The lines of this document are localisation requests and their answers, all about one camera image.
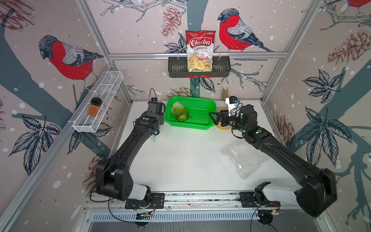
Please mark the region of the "small chinese cabbage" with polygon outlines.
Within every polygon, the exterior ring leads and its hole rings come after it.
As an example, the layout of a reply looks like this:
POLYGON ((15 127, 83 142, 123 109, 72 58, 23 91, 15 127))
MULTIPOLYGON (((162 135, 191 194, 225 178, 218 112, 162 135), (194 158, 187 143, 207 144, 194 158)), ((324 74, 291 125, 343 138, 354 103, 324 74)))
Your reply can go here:
POLYGON ((172 106, 172 114, 174 115, 177 122, 185 122, 189 119, 189 112, 178 101, 175 102, 172 106))

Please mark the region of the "clear zipper bag blue seal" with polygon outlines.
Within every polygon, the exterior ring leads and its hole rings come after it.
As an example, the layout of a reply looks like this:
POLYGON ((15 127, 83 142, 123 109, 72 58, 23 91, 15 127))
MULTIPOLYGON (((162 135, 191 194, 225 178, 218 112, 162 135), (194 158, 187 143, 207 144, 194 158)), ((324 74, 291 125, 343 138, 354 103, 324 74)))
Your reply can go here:
POLYGON ((156 140, 157 140, 157 136, 159 135, 159 130, 156 129, 152 134, 151 136, 149 137, 151 142, 155 143, 156 140))

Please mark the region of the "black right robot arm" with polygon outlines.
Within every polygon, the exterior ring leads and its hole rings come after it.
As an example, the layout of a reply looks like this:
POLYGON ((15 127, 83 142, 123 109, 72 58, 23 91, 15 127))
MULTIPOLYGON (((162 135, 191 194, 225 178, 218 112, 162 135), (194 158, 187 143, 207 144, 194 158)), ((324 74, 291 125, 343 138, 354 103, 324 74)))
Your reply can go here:
POLYGON ((215 125, 231 126, 242 133, 242 138, 257 150, 270 156, 288 171, 301 186, 294 192, 299 206, 310 216, 317 217, 337 200, 335 174, 319 169, 287 149, 257 121, 257 112, 250 104, 242 106, 239 114, 227 111, 210 112, 215 125))

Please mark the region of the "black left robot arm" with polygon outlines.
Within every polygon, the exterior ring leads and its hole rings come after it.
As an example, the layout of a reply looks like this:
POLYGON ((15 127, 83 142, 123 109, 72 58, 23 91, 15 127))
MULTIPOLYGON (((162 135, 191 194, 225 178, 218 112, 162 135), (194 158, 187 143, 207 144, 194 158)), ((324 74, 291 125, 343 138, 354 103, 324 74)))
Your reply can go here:
POLYGON ((136 200, 145 205, 151 202, 149 186, 134 183, 130 174, 131 165, 144 143, 159 134, 164 124, 166 105, 151 98, 148 109, 134 121, 134 127, 122 146, 108 159, 95 166, 97 194, 121 201, 136 200))

